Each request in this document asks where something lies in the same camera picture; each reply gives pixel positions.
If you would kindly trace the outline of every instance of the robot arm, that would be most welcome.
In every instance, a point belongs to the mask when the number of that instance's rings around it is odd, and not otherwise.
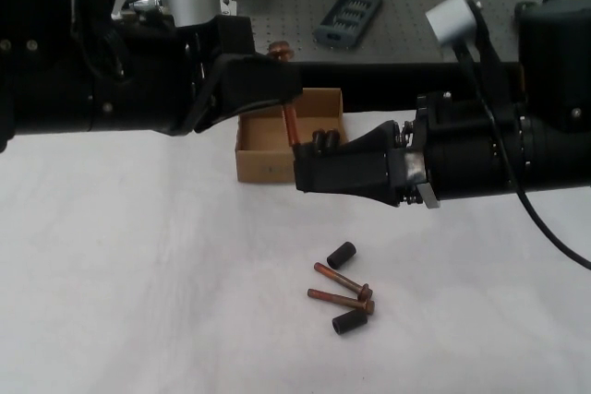
[[[449,0],[434,8],[429,22],[454,49],[474,99],[427,94],[418,98],[413,122],[386,122],[330,154],[296,147],[297,188],[437,208],[441,200],[509,193],[515,185],[591,185],[590,7],[591,0],[555,0],[524,12],[522,97],[509,92],[476,4]],[[479,70],[467,49],[472,43]]]
[[[295,66],[256,54],[220,0],[112,20],[120,0],[1,0],[0,148],[14,135],[203,131],[301,93]]]

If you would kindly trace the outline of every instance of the screw head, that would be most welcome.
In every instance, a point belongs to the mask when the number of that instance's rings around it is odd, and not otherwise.
[[[2,50],[4,53],[8,53],[10,48],[12,48],[12,44],[10,43],[9,39],[3,39],[0,41],[0,50]]]
[[[364,307],[366,308],[366,313],[372,315],[376,310],[376,303],[373,300],[366,300],[364,302]]]
[[[29,51],[37,51],[37,49],[39,48],[39,44],[37,44],[37,41],[34,41],[33,39],[31,39],[30,41],[27,41],[27,49]]]
[[[369,300],[372,295],[373,291],[369,289],[369,285],[365,284],[363,285],[363,288],[361,288],[361,291],[357,295],[357,300],[360,302],[365,302],[366,300]]]

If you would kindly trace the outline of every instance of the screw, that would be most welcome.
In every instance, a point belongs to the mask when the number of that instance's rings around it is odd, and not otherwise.
[[[8,53],[10,51],[10,48],[12,48],[12,44],[10,43],[9,39],[3,39],[2,41],[0,41],[0,50],[2,50],[5,53]]]
[[[39,48],[37,41],[34,41],[34,40],[27,41],[27,49],[29,51],[37,51],[37,48]]]
[[[341,306],[348,306],[354,309],[360,309],[365,311],[367,314],[373,314],[376,307],[376,303],[373,300],[365,300],[363,302],[349,297],[342,297],[341,295],[324,293],[318,290],[308,290],[308,297],[312,299],[322,300],[324,302],[330,302],[332,304],[339,304]]]
[[[364,285],[360,285],[354,281],[350,281],[344,275],[325,267],[321,263],[316,262],[314,269],[323,276],[328,277],[332,281],[336,281],[339,285],[344,286],[345,288],[357,294],[357,300],[363,302],[365,300],[369,300],[373,295],[373,291],[369,289],[369,285],[366,283]]]
[[[269,45],[267,55],[282,62],[287,62],[294,57],[294,51],[286,41],[273,42]]]

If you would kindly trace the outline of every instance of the copper screw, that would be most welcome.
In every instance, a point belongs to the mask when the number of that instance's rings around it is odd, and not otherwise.
[[[294,51],[286,41],[273,42],[269,45],[267,55],[281,62],[288,62],[294,57]],[[292,103],[283,105],[283,122],[285,123],[285,132],[290,147],[299,145],[299,135],[297,134],[297,115],[296,108]]]
[[[273,57],[282,62],[287,62],[294,57],[294,50],[289,46],[286,41],[273,42],[269,45],[267,55]]]
[[[351,290],[352,292],[357,294],[357,300],[360,300],[361,302],[369,300],[373,295],[373,291],[369,289],[369,285],[367,285],[366,283],[360,285],[359,283],[350,281],[344,275],[339,274],[338,272],[325,267],[319,262],[316,262],[316,264],[314,265],[314,269],[323,276],[328,277],[332,281],[336,281],[339,285],[344,286],[348,290]]]
[[[349,297],[342,297],[341,295],[323,293],[318,290],[308,290],[308,297],[312,299],[322,300],[324,302],[330,302],[332,304],[339,304],[341,306],[348,306],[354,309],[360,309],[365,311],[367,314],[373,314],[376,303],[373,300],[365,300],[363,302],[350,299]]]

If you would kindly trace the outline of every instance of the black cylinder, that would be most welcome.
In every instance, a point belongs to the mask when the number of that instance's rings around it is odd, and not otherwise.
[[[337,129],[332,129],[326,133],[326,151],[335,152],[341,142],[341,133]]]
[[[123,80],[93,75],[78,48],[49,69],[10,73],[16,134],[174,129],[193,97],[185,45],[144,34],[126,38],[133,73]]]
[[[357,252],[355,246],[351,242],[345,242],[326,258],[326,262],[332,269],[338,269],[349,260]]]
[[[326,133],[323,129],[314,131],[312,134],[312,144],[314,145],[314,152],[318,155],[324,152],[326,148]]]
[[[591,185],[591,133],[564,133],[537,117],[504,127],[513,170],[525,191]],[[430,137],[426,162],[439,200],[513,192],[490,132]]]
[[[334,332],[341,335],[355,328],[359,328],[368,323],[368,315],[358,309],[349,311],[342,316],[335,317],[332,320]]]

